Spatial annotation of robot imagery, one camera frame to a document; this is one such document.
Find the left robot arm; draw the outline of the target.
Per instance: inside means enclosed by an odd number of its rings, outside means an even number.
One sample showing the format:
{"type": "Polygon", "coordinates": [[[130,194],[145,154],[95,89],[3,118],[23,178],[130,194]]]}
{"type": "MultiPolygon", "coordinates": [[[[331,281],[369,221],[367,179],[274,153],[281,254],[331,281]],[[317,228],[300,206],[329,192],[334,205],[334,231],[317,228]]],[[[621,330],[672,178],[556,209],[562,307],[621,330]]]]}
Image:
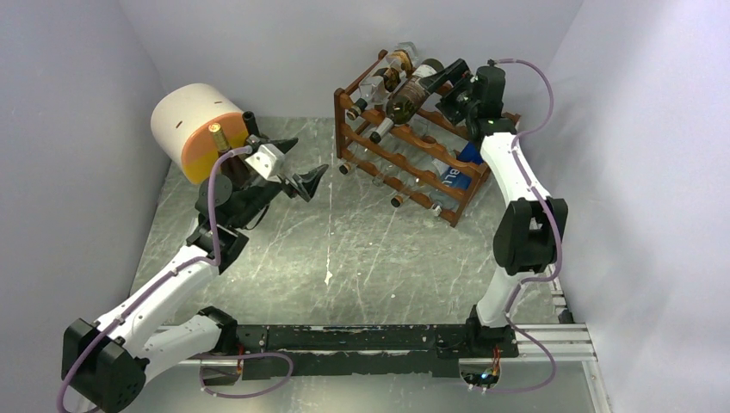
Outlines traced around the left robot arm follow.
{"type": "Polygon", "coordinates": [[[261,139],[218,157],[200,187],[201,222],[173,259],[114,309],[92,322],[77,319],[65,330],[58,411],[65,410],[65,394],[73,390],[95,412],[119,412],[181,361],[245,358],[237,321],[217,308],[205,308],[170,330],[161,325],[238,259],[248,241],[244,228],[277,195],[302,200],[315,195],[327,166],[294,173],[287,154],[296,143],[261,139]]]}

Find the clear liquor bottle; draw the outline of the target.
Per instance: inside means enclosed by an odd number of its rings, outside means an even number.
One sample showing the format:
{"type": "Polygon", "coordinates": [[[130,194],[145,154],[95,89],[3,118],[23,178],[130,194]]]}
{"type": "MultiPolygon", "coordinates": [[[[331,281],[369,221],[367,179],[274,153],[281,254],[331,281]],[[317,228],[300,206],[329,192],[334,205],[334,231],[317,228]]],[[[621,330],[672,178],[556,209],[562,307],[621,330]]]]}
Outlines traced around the clear liquor bottle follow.
{"type": "Polygon", "coordinates": [[[347,110],[349,120],[356,120],[369,107],[382,105],[415,70],[419,61],[413,42],[398,43],[358,84],[359,97],[347,110]]]}

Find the dark bottle white label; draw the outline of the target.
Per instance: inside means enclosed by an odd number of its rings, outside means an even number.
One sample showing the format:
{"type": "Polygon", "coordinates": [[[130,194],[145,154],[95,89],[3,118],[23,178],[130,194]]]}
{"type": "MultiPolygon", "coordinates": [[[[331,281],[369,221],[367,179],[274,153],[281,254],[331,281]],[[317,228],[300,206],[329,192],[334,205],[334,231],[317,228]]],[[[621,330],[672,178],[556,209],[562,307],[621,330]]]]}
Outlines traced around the dark bottle white label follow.
{"type": "Polygon", "coordinates": [[[261,139],[263,137],[257,124],[256,116],[252,111],[243,112],[242,120],[250,137],[255,137],[256,139],[261,139]]]}

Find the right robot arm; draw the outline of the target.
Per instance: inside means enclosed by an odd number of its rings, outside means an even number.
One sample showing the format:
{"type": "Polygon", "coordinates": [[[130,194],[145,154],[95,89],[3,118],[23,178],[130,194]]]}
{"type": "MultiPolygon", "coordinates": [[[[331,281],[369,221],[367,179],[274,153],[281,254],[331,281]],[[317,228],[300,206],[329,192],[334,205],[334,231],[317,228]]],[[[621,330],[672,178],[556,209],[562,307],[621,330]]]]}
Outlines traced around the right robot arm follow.
{"type": "Polygon", "coordinates": [[[523,285],[539,281],[548,266],[560,262],[568,216],[566,201],[542,186],[523,154],[520,140],[528,132],[503,110],[506,62],[490,60],[470,71],[457,59],[442,73],[452,87],[436,105],[450,123],[465,125],[468,140],[491,169],[505,203],[492,241],[495,274],[474,307],[479,324],[464,335],[467,350],[476,356],[496,347],[493,328],[509,324],[523,285]]]}

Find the dark bottle brown label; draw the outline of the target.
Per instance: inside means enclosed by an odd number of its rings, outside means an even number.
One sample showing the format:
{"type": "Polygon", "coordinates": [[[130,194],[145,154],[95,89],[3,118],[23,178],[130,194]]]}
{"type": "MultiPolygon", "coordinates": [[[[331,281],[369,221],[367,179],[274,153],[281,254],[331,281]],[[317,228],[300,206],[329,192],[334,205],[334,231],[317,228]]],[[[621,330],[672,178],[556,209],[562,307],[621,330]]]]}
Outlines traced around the dark bottle brown label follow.
{"type": "Polygon", "coordinates": [[[386,118],[370,133],[369,140],[379,144],[394,126],[407,123],[445,80],[444,66],[437,59],[426,59],[386,105],[386,118]]]}

